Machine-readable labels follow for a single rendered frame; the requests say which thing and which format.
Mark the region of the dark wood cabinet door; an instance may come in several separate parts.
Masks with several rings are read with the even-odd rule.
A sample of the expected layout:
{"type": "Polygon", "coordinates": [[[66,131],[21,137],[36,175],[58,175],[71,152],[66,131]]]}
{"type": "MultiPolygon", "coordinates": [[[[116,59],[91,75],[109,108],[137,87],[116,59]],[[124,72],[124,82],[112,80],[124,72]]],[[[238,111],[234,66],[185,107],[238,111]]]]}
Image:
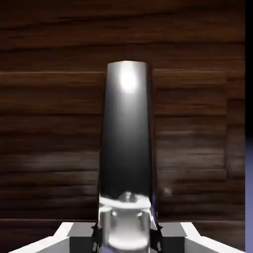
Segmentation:
{"type": "MultiPolygon", "coordinates": [[[[244,72],[156,69],[158,212],[242,220],[244,72]]],[[[0,73],[0,219],[94,219],[105,72],[0,73]]]]}

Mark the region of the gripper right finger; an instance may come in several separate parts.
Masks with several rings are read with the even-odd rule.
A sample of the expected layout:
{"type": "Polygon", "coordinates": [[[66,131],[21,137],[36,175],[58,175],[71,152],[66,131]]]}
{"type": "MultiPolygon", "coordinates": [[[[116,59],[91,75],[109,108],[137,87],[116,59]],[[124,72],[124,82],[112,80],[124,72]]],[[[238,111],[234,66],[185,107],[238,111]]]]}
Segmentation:
{"type": "Polygon", "coordinates": [[[200,235],[191,222],[160,222],[150,231],[150,253],[245,253],[200,235]]]}

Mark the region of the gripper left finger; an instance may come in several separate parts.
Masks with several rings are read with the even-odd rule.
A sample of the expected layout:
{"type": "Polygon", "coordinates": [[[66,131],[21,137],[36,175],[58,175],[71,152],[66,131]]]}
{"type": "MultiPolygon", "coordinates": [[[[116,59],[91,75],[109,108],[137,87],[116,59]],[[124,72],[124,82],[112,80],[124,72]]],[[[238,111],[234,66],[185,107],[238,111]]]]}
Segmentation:
{"type": "Polygon", "coordinates": [[[8,253],[96,253],[96,232],[94,222],[63,222],[52,236],[8,253]]]}

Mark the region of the curved shiny metal handle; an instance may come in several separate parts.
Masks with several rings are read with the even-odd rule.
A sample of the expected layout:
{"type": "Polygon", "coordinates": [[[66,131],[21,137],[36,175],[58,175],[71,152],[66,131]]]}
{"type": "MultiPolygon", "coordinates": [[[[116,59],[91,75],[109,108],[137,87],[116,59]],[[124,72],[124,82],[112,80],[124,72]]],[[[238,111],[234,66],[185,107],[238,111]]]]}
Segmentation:
{"type": "Polygon", "coordinates": [[[115,253],[150,253],[153,152],[149,66],[107,65],[98,181],[102,245],[115,253]]]}

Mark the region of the dark wood cabinet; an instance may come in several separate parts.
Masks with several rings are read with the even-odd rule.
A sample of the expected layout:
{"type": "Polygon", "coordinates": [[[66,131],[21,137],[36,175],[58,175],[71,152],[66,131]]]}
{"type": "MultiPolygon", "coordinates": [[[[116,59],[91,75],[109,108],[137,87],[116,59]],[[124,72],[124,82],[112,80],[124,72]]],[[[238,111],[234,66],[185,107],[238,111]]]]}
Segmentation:
{"type": "MultiPolygon", "coordinates": [[[[245,78],[245,0],[0,0],[0,73],[106,73],[120,60],[245,78]]],[[[245,217],[160,219],[191,221],[202,235],[245,248],[245,217]]],[[[51,236],[63,221],[88,220],[0,219],[0,253],[51,236]]]]}

